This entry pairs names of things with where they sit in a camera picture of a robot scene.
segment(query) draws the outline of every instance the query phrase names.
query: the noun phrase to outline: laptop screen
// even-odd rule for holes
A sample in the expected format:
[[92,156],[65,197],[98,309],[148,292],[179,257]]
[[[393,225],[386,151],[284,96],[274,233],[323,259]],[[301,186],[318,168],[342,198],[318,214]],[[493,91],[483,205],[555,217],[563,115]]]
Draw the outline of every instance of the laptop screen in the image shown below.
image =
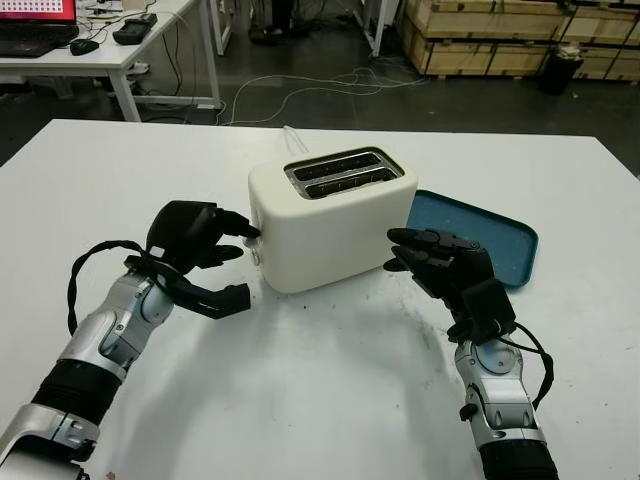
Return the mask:
[[75,0],[0,0],[0,22],[73,23]]

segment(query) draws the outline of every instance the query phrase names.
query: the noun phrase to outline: blue tray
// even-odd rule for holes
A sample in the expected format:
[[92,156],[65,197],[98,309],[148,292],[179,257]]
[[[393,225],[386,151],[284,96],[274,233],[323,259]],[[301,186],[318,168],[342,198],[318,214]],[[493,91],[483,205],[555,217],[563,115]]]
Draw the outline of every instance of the blue tray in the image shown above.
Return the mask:
[[477,240],[491,255],[496,278],[507,287],[521,287],[531,278],[538,235],[524,223],[418,190],[407,227],[447,230],[466,240]]

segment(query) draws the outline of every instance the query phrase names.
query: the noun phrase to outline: laptop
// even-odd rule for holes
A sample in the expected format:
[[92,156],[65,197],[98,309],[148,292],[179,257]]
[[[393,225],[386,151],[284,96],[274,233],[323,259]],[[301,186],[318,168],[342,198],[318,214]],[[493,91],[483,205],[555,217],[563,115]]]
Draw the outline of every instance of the laptop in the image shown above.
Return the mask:
[[0,57],[40,57],[78,33],[75,0],[0,0]]

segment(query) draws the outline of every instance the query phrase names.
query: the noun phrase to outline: white toaster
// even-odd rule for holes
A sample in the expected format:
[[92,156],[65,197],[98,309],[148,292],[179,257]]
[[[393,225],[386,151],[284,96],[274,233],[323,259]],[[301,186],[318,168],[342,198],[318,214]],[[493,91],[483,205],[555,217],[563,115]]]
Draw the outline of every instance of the white toaster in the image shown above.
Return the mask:
[[376,147],[254,168],[253,253],[265,279],[295,293],[379,267],[393,256],[387,230],[406,226],[417,186]]

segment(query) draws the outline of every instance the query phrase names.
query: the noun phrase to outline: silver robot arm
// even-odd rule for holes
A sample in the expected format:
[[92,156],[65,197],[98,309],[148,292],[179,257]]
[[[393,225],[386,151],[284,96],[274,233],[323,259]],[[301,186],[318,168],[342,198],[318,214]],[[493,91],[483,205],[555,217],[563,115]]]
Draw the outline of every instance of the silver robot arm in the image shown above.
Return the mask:
[[[457,343],[455,363],[466,388],[460,419],[469,421],[487,480],[557,480],[535,408],[553,381],[553,361],[535,337],[515,322],[491,258],[477,242],[440,230],[392,229],[392,272],[410,271],[431,297],[444,300],[454,325],[447,331]],[[514,344],[520,328],[536,349]],[[520,349],[538,353],[545,379],[531,402],[522,384]]]
[[[171,202],[156,217],[145,250],[133,242],[105,242],[76,261],[68,295],[72,338],[31,403],[0,437],[0,480],[87,479],[77,462],[90,457],[118,388],[174,304],[210,318],[250,307],[246,284],[210,292],[184,277],[195,266],[214,267],[242,255],[237,247],[216,245],[223,234],[254,238],[259,231],[215,204]],[[127,259],[128,273],[76,329],[80,267],[97,251],[131,245],[140,257]]]
[[73,462],[88,459],[129,367],[173,305],[144,275],[130,272],[113,284],[0,437],[0,480],[82,478]]

